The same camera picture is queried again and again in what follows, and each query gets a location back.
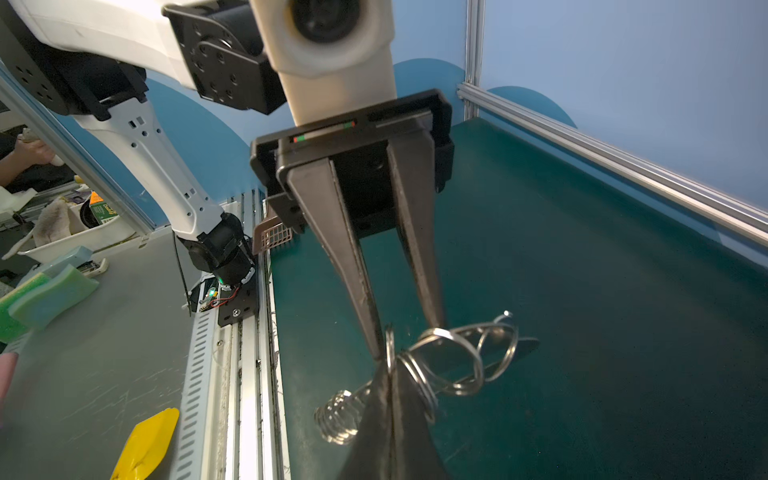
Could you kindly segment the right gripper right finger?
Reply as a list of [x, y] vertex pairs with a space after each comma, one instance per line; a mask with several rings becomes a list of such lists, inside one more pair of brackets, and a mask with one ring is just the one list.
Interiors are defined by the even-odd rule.
[[393, 479], [449, 479], [416, 384], [398, 361], [392, 376]]

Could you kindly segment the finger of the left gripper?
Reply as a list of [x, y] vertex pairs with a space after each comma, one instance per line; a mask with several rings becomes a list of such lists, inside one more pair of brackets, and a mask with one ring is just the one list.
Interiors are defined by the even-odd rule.
[[397, 229], [427, 324], [447, 326], [435, 250], [435, 149], [430, 133], [414, 130], [387, 146]]
[[287, 180], [347, 290], [372, 358], [380, 360], [384, 340], [378, 309], [333, 162], [325, 158], [296, 167]]

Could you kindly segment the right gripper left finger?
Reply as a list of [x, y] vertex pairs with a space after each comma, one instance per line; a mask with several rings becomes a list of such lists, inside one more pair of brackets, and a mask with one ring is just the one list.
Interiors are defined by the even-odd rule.
[[359, 430], [338, 479], [389, 479], [392, 473], [391, 377], [385, 361], [374, 375]]

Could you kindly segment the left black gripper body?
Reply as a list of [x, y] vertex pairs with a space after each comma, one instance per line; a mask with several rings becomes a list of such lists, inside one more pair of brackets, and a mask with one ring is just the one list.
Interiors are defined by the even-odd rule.
[[329, 159], [341, 183], [355, 233], [364, 238], [395, 227], [388, 166], [388, 138], [405, 122], [419, 119], [434, 142], [435, 191], [451, 179], [453, 108], [443, 93], [430, 89], [378, 105], [257, 138], [250, 166], [267, 191], [267, 203], [282, 223], [301, 233], [308, 221], [287, 184], [296, 166]]

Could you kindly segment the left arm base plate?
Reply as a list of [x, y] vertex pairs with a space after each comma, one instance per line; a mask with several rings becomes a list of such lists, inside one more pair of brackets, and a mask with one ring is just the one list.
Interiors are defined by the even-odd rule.
[[228, 292], [231, 299], [226, 299], [222, 306], [216, 307], [217, 324], [225, 327], [255, 316], [260, 306], [259, 271], [253, 269], [248, 282], [241, 284], [238, 291]]

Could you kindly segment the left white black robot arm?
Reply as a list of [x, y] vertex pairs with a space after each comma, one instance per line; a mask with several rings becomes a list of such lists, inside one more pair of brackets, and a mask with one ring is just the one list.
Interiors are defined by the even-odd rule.
[[435, 197], [453, 162], [452, 108], [396, 91], [388, 1], [5, 1], [1, 59], [47, 109], [107, 147], [161, 208], [193, 264], [237, 289], [257, 242], [212, 200], [161, 126], [146, 75], [294, 127], [250, 164], [287, 227], [320, 241], [375, 359], [384, 340], [359, 241], [396, 228], [429, 326], [446, 324]]

